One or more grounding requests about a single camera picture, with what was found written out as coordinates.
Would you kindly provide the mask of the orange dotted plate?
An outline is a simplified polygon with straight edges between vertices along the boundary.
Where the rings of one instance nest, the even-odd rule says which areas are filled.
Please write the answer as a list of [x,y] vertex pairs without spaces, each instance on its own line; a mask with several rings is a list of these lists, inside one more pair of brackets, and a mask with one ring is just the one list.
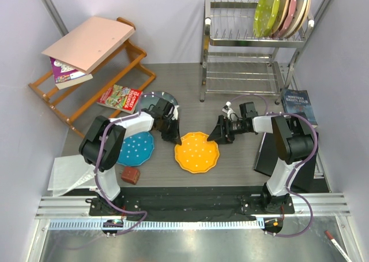
[[220,157],[219,146],[215,141],[208,141],[208,137],[202,132],[189,132],[181,137],[182,144],[175,146],[174,155],[183,170],[205,174],[216,166]]

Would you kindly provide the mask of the dark blue-grey plate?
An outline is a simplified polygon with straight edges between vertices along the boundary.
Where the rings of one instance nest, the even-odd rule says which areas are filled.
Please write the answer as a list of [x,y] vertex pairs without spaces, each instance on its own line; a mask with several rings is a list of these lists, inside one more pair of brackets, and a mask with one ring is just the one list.
[[145,96],[141,97],[140,108],[142,110],[145,108],[148,109],[151,105],[155,105],[158,102],[159,98],[165,99],[166,101],[172,103],[174,106],[178,105],[177,99],[170,93],[164,91],[152,91],[146,93]]

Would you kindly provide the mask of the metal dish rack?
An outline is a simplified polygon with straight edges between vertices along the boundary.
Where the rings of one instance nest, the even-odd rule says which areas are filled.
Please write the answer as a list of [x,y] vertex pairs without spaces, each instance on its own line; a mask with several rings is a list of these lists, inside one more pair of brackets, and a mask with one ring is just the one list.
[[290,38],[256,38],[256,1],[204,0],[199,100],[210,93],[275,96],[288,88],[314,18],[308,13]]

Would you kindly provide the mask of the green dotted plate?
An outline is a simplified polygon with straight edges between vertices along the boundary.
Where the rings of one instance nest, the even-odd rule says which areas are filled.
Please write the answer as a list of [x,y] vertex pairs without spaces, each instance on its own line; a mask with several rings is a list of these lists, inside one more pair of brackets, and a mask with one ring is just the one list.
[[254,13],[253,33],[256,38],[268,37],[276,21],[280,0],[259,0]]

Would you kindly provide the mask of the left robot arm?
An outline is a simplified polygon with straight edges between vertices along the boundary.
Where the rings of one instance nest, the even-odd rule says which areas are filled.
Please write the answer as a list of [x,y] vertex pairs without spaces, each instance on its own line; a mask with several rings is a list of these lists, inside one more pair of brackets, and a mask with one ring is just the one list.
[[117,215],[123,207],[123,201],[118,197],[121,188],[113,168],[124,139],[153,129],[161,133],[164,141],[181,145],[179,106],[159,98],[148,108],[139,108],[136,113],[125,117],[109,119],[98,116],[83,138],[78,151],[87,164],[95,167],[97,191],[105,198],[102,206],[108,214]]

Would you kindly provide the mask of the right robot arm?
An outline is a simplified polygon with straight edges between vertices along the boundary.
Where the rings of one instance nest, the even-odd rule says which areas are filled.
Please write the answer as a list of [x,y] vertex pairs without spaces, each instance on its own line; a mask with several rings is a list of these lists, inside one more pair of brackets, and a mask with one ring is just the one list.
[[240,116],[227,102],[208,141],[231,144],[237,134],[269,133],[274,137],[277,161],[271,177],[263,185],[259,205],[266,213],[277,213],[291,195],[291,185],[300,168],[315,154],[315,129],[299,114],[259,115],[253,102],[239,105]]

